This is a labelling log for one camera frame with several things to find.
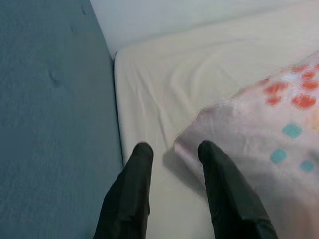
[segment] blue couch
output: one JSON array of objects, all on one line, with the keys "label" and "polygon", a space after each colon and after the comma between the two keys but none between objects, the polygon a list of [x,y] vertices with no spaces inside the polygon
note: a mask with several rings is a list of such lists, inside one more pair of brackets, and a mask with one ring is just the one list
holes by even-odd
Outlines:
[{"label": "blue couch", "polygon": [[0,1],[0,239],[89,239],[122,169],[89,0]]}]

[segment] fitted sheet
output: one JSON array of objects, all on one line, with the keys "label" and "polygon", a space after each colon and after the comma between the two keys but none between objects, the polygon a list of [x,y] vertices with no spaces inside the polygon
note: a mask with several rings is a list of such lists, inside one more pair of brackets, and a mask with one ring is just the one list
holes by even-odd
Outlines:
[{"label": "fitted sheet", "polygon": [[154,149],[147,238],[212,238],[205,190],[175,156],[176,137],[203,107],[319,49],[318,1],[158,38],[123,49],[115,64],[124,160]]}]

